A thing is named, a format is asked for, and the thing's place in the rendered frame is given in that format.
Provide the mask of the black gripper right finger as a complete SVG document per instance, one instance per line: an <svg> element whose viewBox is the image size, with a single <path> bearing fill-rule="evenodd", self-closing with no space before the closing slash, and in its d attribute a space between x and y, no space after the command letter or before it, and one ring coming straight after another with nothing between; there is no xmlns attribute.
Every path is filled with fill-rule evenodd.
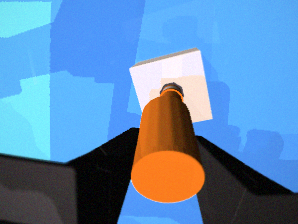
<svg viewBox="0 0 298 224"><path fill-rule="evenodd" d="M205 181L202 224L298 224L298 193L196 135Z"/></svg>

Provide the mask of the white square block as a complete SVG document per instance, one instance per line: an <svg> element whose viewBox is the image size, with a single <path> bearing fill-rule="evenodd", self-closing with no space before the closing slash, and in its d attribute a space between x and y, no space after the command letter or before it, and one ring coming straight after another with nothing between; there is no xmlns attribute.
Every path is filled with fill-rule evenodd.
<svg viewBox="0 0 298 224"><path fill-rule="evenodd" d="M176 85L181 89L192 123L212 119L207 80L196 47L139 61L129 70L142 112L167 85Z"/></svg>

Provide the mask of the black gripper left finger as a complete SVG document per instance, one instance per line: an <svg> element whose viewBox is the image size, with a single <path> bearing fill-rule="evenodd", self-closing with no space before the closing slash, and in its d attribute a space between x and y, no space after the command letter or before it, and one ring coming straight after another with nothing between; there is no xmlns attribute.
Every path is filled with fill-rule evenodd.
<svg viewBox="0 0 298 224"><path fill-rule="evenodd" d="M139 128L66 162L0 153L0 220L118 224Z"/></svg>

